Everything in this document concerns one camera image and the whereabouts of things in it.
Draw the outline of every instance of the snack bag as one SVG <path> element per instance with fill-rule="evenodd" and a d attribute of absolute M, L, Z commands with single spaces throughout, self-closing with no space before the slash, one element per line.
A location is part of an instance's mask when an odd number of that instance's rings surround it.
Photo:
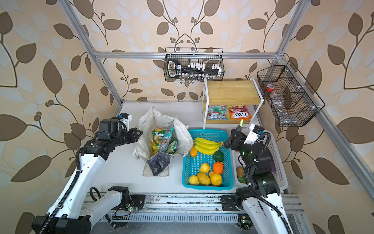
<path fill-rule="evenodd" d="M 247 105 L 243 106 L 229 106 L 230 116 L 232 119 L 251 119 L 252 116 L 247 109 Z"/>
<path fill-rule="evenodd" d="M 226 118 L 226 106 L 208 106 L 206 119 L 224 119 Z"/>

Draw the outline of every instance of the yellow fruit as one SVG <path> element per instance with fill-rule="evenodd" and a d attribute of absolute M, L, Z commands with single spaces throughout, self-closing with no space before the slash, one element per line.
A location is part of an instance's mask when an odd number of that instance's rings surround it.
<path fill-rule="evenodd" d="M 210 178 L 204 172 L 199 172 L 197 174 L 197 178 L 199 179 L 199 182 L 202 185 L 209 185 L 210 184 Z"/>
<path fill-rule="evenodd" d="M 190 176 L 190 178 L 188 178 L 188 182 L 191 185 L 198 185 L 199 184 L 199 179 L 197 178 L 197 176 L 192 175 L 192 176 Z"/>
<path fill-rule="evenodd" d="M 220 186 L 222 184 L 222 176 L 218 173 L 213 172 L 210 176 L 212 185 Z"/>
<path fill-rule="evenodd" d="M 195 145 L 201 146 L 205 149 L 215 149 L 215 148 L 217 148 L 217 145 L 210 145 L 210 144 L 206 144 L 204 142 L 200 142 L 200 141 L 197 141 L 197 140 L 195 140 L 194 143 L 195 143 Z"/>
<path fill-rule="evenodd" d="M 211 140 L 207 140 L 207 139 L 204 139 L 204 138 L 201 138 L 201 137 L 197 137 L 197 138 L 195 138 L 195 140 L 199 141 L 199 142 L 203 142 L 205 144 L 218 145 L 217 142 L 214 142 L 214 141 L 211 141 Z"/>
<path fill-rule="evenodd" d="M 200 166 L 200 171 L 207 173 L 209 170 L 210 170 L 209 164 L 206 162 L 203 162 L 203 164 L 201 164 Z"/>
<path fill-rule="evenodd" d="M 213 155 L 214 152 L 216 152 L 219 149 L 218 146 L 215 149 L 206 149 L 206 148 L 203 148 L 203 147 L 201 147 L 199 145 L 195 145 L 194 147 L 200 153 L 207 154 L 207 155 Z"/>

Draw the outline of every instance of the wooden shelf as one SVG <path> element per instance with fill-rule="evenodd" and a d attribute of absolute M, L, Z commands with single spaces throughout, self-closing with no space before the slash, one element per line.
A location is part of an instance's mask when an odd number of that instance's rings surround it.
<path fill-rule="evenodd" d="M 259 105 L 261 102 L 250 80 L 208 81 L 207 86 L 210 106 Z"/>
<path fill-rule="evenodd" d="M 205 108 L 206 108 L 206 101 L 203 101 L 204 115 L 205 115 Z M 224 120 L 224 119 L 207 119 L 206 124 L 239 124 L 240 123 L 240 119 L 230 118 L 230 111 L 229 111 L 229 108 L 228 108 L 227 105 L 226 105 L 226 118 L 227 118 L 227 120 Z M 244 120 L 243 121 L 244 124 L 249 124 L 249 122 L 250 122 L 250 120 Z"/>

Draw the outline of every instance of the blue plastic basket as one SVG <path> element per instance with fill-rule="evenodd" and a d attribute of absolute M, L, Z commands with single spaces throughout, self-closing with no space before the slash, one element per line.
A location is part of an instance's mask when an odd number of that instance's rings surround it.
<path fill-rule="evenodd" d="M 227 140 L 227 132 L 223 130 L 215 130 L 215 129 L 191 129 L 189 130 L 193 139 L 197 137 L 201 137 L 207 140 L 212 140 L 215 142 L 225 141 Z M 188 183 L 188 178 L 191 175 L 196 175 L 199 173 L 199 169 L 202 163 L 206 162 L 209 164 L 211 170 L 213 169 L 213 164 L 215 163 L 213 159 L 213 155 L 206 155 L 202 154 L 199 151 L 197 152 L 196 157 L 191 157 L 187 155 L 184 157 L 183 161 L 183 174 L 182 174 L 182 184 L 186 188 L 193 188 L 193 189 L 203 189 L 203 190 L 228 190 L 232 189 L 234 186 L 234 178 L 233 172 L 231 167 L 231 156 L 230 150 L 226 149 L 225 147 L 221 147 L 220 151 L 223 152 L 225 158 L 223 160 L 223 174 L 222 174 L 222 184 L 220 186 L 205 186 L 205 185 L 190 185 Z"/>

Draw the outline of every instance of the wire basket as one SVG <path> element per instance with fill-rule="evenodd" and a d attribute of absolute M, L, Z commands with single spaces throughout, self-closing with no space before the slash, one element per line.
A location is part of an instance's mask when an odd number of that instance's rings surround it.
<path fill-rule="evenodd" d="M 222 53 L 218 48 L 165 48 L 165 80 L 222 80 Z"/>
<path fill-rule="evenodd" d="M 269 106 L 279 126 L 302 127 L 309 122 L 324 106 L 325 103 L 316 93 L 316 90 L 305 79 L 300 84 L 292 71 L 294 66 L 289 62 L 283 65 L 274 65 L 257 72 L 260 87 L 266 96 Z M 317 104 L 307 93 L 316 94 L 321 101 Z"/>

